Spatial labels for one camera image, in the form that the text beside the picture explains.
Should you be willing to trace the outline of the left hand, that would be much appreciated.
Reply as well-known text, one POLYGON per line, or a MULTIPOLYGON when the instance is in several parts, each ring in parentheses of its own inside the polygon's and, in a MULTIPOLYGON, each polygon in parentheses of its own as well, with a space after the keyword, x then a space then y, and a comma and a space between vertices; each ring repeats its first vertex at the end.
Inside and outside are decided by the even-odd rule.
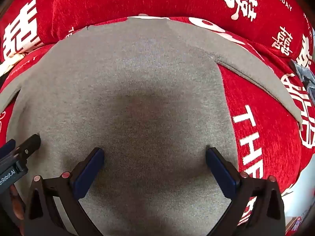
POLYGON ((24 232, 24 209, 22 205, 22 201, 20 199, 19 193, 14 185, 10 186, 10 197, 12 201, 12 208, 17 219, 20 220, 20 224, 18 228, 20 230, 21 235, 25 235, 24 232))

